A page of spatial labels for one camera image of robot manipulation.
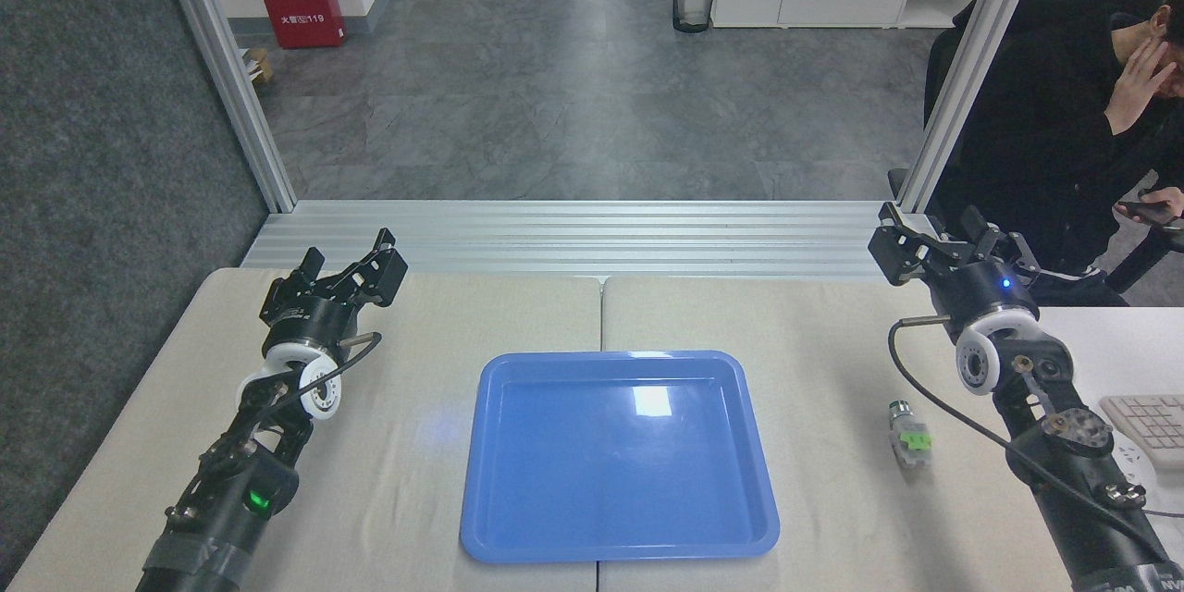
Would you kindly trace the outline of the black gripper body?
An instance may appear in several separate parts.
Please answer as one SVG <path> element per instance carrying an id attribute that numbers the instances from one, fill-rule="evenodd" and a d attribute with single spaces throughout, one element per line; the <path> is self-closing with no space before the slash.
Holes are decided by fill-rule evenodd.
<path id="1" fill-rule="evenodd" d="M 1010 268 L 978 262 L 961 268 L 929 270 L 929 292 L 937 315 L 947 315 L 944 330 L 959 336 L 965 327 L 985 315 L 1018 309 L 1040 318 L 1040 305 Z"/>
<path id="2" fill-rule="evenodd" d="M 359 305 L 313 294 L 291 300 L 270 294 L 262 308 L 262 321 L 269 327 L 263 356 L 282 343 L 296 343 L 321 349 L 335 362 L 345 362 L 348 353 L 341 342 L 356 334 L 359 310 Z"/>

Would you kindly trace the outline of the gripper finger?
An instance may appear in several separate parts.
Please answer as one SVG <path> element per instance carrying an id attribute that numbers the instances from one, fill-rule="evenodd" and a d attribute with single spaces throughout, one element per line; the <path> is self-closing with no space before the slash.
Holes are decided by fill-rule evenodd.
<path id="1" fill-rule="evenodd" d="M 961 229 L 969 234 L 971 251 L 969 263 L 995 262 L 1019 277 L 1037 277 L 1041 274 L 1031 247 L 1023 234 L 1005 232 L 990 224 L 982 215 L 982 210 L 969 205 L 959 218 Z"/>
<path id="2" fill-rule="evenodd" d="M 320 277 L 324 263 L 323 255 L 317 247 L 308 247 L 300 266 L 295 268 L 287 278 L 276 278 L 269 287 L 260 309 L 260 318 L 278 318 L 278 313 L 291 305 L 304 294 L 313 291 L 315 281 Z"/>
<path id="3" fill-rule="evenodd" d="M 367 304 L 388 308 L 407 271 L 408 264 L 395 247 L 394 234 L 381 229 L 369 255 L 341 274 L 320 279 L 320 297 L 350 308 Z"/>
<path id="4" fill-rule="evenodd" d="M 942 223 L 925 213 L 907 213 L 896 202 L 883 202 L 868 251 L 884 279 L 902 287 L 910 279 L 934 276 L 958 264 L 958 242 L 944 234 Z"/>

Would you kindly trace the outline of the person's left hand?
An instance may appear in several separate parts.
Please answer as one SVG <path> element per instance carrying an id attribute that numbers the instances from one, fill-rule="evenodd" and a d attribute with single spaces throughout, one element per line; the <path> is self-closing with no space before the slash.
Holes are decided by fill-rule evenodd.
<path id="1" fill-rule="evenodd" d="M 1183 221 L 1180 221 L 1180 215 L 1176 215 L 1173 213 L 1171 202 L 1167 202 L 1167 200 L 1154 202 L 1145 200 L 1151 192 L 1152 191 L 1147 188 L 1137 191 L 1138 197 L 1133 207 L 1133 215 L 1135 220 L 1152 227 L 1180 229 L 1180 226 L 1183 226 Z"/>

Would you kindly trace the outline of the person's right hand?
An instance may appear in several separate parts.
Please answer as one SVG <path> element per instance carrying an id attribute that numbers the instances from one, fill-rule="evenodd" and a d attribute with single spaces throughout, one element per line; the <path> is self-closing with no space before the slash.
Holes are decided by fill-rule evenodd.
<path id="1" fill-rule="evenodd" d="M 1130 54 L 1103 110 L 1113 136 L 1130 131 L 1151 99 L 1167 96 L 1167 89 L 1175 86 L 1178 64 L 1171 51 L 1166 40 L 1148 37 Z"/>

